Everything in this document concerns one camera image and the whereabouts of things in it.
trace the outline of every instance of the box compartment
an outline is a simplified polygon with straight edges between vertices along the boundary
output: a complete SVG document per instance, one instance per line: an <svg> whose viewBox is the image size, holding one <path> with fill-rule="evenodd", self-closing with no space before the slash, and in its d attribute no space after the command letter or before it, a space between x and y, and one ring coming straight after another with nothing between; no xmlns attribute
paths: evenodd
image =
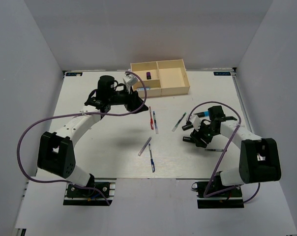
<svg viewBox="0 0 297 236"><path fill-rule="evenodd" d="M150 87L150 90L147 90L148 97L189 92L190 84L182 59L132 63L131 70L140 76L146 87ZM147 80L147 72L151 73L151 80ZM133 89L142 87L142 84L137 82ZM144 97L144 91L139 90L138 93L140 97Z"/></svg>

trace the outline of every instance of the gray wall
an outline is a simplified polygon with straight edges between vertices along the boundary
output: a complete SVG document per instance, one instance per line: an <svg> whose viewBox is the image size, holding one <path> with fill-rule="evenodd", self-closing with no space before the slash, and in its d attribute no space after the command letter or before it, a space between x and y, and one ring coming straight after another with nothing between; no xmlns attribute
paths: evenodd
<svg viewBox="0 0 297 236"><path fill-rule="evenodd" d="M238 68L255 132L279 148L282 189L297 228L297 0L275 0Z"/></svg>
<svg viewBox="0 0 297 236"><path fill-rule="evenodd" d="M236 67L272 0L25 0L63 70Z"/></svg>
<svg viewBox="0 0 297 236"><path fill-rule="evenodd" d="M23 0L0 1L0 236L11 235L26 179L16 144L34 121L53 113L62 72ZM35 128L22 146L23 163L34 174Z"/></svg>

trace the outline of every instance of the purple object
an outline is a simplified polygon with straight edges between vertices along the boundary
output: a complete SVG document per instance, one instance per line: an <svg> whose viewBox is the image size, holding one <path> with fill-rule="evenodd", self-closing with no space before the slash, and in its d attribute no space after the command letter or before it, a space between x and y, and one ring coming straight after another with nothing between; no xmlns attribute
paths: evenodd
<svg viewBox="0 0 297 236"><path fill-rule="evenodd" d="M147 72L147 80L151 80L152 77L150 76L150 72Z"/></svg>

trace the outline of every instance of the white table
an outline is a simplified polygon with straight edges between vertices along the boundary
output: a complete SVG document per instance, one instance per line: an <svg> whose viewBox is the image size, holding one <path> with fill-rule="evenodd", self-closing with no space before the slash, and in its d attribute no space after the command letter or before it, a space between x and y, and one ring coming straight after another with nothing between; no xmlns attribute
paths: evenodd
<svg viewBox="0 0 297 236"><path fill-rule="evenodd" d="M66 77L55 115L78 112L97 86L99 76L105 74L116 79L123 75L83 72L82 77ZM263 183L258 196L243 209L197 209L196 193L190 190L193 179L209 178L220 153L184 143L182 136L189 136L191 130L183 132L178 128L175 133L171 130L183 112L204 101L225 102L240 112L242 118L243 114L231 77L216 77L212 72L187 74L191 85L188 95L147 100L147 105L156 111L158 135L150 129L148 112L123 118L104 117L75 146L79 166L95 177L117 178L110 207L63 206L65 183L29 183L16 228L26 228L26 236L296 234L278 182ZM228 109L224 111L233 115ZM111 112L124 113L125 108L112 107ZM51 131L68 120L53 121ZM154 174L148 150L141 157L137 155L149 136L152 136ZM226 141L224 137L215 137L209 147L223 148ZM231 145L220 169L237 166L238 159L239 150ZM37 178L57 177L39 170ZM256 184L242 187L244 199L255 189Z"/></svg>

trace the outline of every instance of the black label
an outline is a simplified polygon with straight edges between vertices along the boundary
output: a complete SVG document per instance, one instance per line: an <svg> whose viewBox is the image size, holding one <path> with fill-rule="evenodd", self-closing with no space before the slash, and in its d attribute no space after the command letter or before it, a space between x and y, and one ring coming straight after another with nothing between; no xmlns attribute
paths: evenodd
<svg viewBox="0 0 297 236"><path fill-rule="evenodd" d="M82 76L83 72L67 72L65 76Z"/></svg>
<svg viewBox="0 0 297 236"><path fill-rule="evenodd" d="M231 76L231 73L230 72L214 72L214 75L215 76Z"/></svg>

